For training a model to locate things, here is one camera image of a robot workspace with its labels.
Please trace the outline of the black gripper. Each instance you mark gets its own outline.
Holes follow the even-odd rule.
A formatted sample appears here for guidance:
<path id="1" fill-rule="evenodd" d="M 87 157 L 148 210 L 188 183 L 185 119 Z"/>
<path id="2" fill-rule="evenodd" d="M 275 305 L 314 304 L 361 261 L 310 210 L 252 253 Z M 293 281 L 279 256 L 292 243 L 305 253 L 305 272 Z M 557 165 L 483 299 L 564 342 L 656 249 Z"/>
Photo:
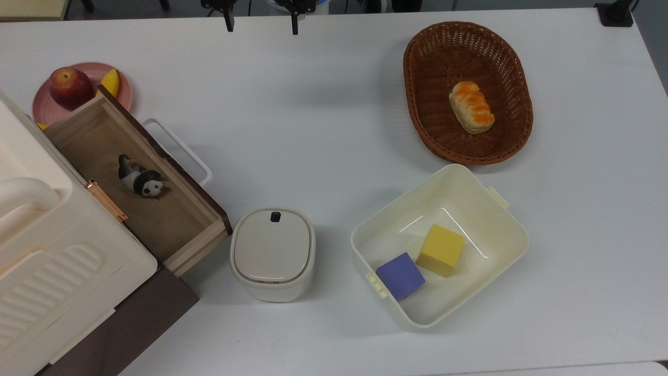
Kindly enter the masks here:
<path id="1" fill-rule="evenodd" d="M 225 26 L 228 32 L 234 31 L 234 15 L 230 10 L 237 1 L 201 1 L 203 8 L 211 8 L 219 12 L 224 12 Z M 292 34 L 297 36 L 299 33 L 299 15 L 312 14 L 317 7 L 317 1 L 269 1 L 277 7 L 285 9 L 291 14 Z"/>

